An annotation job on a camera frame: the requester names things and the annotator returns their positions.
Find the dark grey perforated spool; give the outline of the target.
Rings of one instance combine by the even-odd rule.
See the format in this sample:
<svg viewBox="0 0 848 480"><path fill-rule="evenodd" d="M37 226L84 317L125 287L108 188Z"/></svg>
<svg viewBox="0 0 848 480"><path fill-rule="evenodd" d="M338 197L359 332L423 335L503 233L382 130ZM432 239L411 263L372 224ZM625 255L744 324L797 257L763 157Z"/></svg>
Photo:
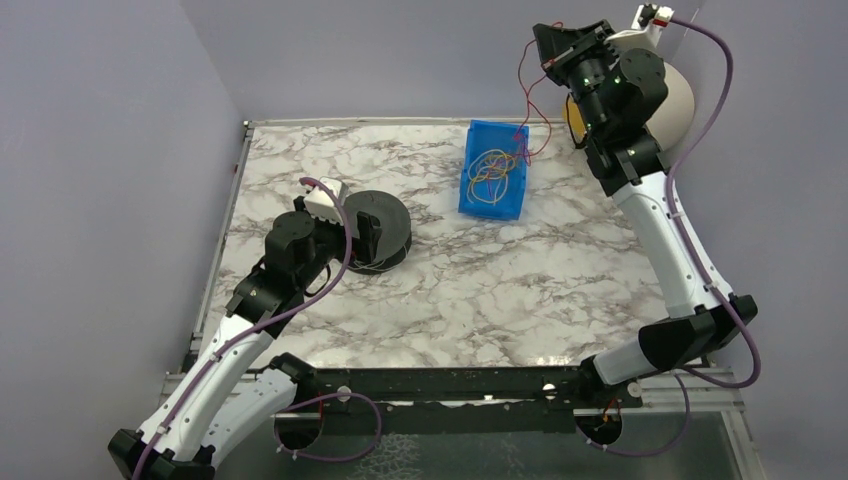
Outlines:
<svg viewBox="0 0 848 480"><path fill-rule="evenodd" d="M349 269L360 275L378 275L397 267L411 249L412 224L409 210L389 193L377 190L356 192L348 197L362 197L362 209L380 219L382 235L374 261L350 260Z"/></svg>

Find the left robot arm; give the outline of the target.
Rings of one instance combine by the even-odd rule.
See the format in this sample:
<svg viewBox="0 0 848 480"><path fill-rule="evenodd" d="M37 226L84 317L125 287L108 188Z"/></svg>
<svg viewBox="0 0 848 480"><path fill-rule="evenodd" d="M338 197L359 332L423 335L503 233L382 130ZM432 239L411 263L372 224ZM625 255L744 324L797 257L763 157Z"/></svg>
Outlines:
<svg viewBox="0 0 848 480"><path fill-rule="evenodd" d="M126 479L212 479L223 460L272 413L292 404L299 383L271 366L250 392L230 395L291 319L328 294L311 284L337 260L373 260L389 237L375 191L333 201L318 190L274 219L264 253L237 284L218 328L170 397L137 429L121 429L108 452Z"/></svg>

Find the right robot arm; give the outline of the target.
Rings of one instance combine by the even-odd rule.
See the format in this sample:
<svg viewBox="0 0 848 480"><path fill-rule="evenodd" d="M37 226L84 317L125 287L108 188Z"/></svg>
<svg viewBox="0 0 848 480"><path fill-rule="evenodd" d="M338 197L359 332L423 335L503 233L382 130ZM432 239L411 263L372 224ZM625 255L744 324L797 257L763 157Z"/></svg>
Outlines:
<svg viewBox="0 0 848 480"><path fill-rule="evenodd" d="M649 47L617 47L606 21L533 28L542 70L568 88L582 116L587 163L635 232L659 281L667 315L617 347L584 359L591 392L685 367L747 337L758 308L724 281L677 195L676 165L648 128L667 99L666 67Z"/></svg>

